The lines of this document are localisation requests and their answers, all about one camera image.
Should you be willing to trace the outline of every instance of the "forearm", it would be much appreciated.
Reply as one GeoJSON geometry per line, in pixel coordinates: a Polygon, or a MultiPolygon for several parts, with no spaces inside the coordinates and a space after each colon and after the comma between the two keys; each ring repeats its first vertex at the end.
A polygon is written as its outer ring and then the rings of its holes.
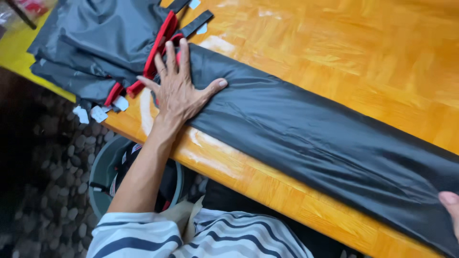
{"type": "Polygon", "coordinates": [[[172,144],[182,126],[174,118],[158,116],[145,144],[118,188],[109,212],[152,212],[172,144]]]}

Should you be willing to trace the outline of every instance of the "hand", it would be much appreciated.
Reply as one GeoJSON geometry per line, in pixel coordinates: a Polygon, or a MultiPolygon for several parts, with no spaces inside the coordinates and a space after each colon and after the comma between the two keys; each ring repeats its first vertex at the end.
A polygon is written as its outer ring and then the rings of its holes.
{"type": "Polygon", "coordinates": [[[155,82],[138,76],[147,88],[151,89],[159,101],[158,118],[176,121],[182,126],[188,119],[195,116],[209,99],[228,85],[219,78],[210,83],[204,90],[196,90],[190,77],[190,52],[186,39],[180,40],[180,65],[177,69],[175,50],[172,42],[166,42],[166,66],[159,54],[155,55],[156,69],[161,78],[161,86],[155,82]]]}
{"type": "Polygon", "coordinates": [[[459,241],[459,196],[453,192],[440,192],[438,199],[451,215],[454,234],[459,241]]]}

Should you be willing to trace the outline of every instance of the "black webbing strap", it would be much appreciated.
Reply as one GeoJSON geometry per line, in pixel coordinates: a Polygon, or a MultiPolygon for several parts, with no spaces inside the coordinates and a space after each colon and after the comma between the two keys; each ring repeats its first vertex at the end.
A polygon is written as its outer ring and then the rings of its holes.
{"type": "Polygon", "coordinates": [[[205,24],[212,17],[213,13],[211,13],[209,10],[203,12],[196,19],[194,19],[192,22],[190,22],[188,25],[181,29],[183,36],[185,38],[188,38],[188,36],[191,33],[195,32],[199,27],[205,24]]]}
{"type": "Polygon", "coordinates": [[[169,9],[172,9],[174,13],[178,13],[180,10],[185,7],[190,2],[190,0],[174,0],[169,6],[169,9]]]}

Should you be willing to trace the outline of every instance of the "wooden table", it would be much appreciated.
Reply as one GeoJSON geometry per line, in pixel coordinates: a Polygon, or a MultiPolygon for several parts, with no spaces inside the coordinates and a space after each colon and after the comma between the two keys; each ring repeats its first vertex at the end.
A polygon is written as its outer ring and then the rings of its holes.
{"type": "MultiPolygon", "coordinates": [[[[215,18],[191,42],[459,154],[459,7],[453,0],[202,0],[182,25],[206,9],[215,18]]],[[[2,55],[13,37],[0,41],[2,55]]],[[[14,51],[25,51],[32,39],[14,51]]],[[[27,69],[29,55],[8,54],[14,56],[0,57],[0,65],[43,84],[27,69]]],[[[144,142],[158,110],[147,90],[128,100],[127,111],[110,112],[104,124],[144,142]]],[[[196,129],[182,130],[171,157],[372,257],[440,256],[196,129]]]]}

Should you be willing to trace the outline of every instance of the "striped shirt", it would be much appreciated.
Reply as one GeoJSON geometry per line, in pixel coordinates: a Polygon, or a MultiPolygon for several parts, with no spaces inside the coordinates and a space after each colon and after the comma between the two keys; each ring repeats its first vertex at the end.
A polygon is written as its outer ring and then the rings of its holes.
{"type": "Polygon", "coordinates": [[[183,244],[177,225],[157,213],[107,213],[87,257],[313,258],[288,226],[268,215],[202,208],[194,226],[193,240],[183,244]]]}

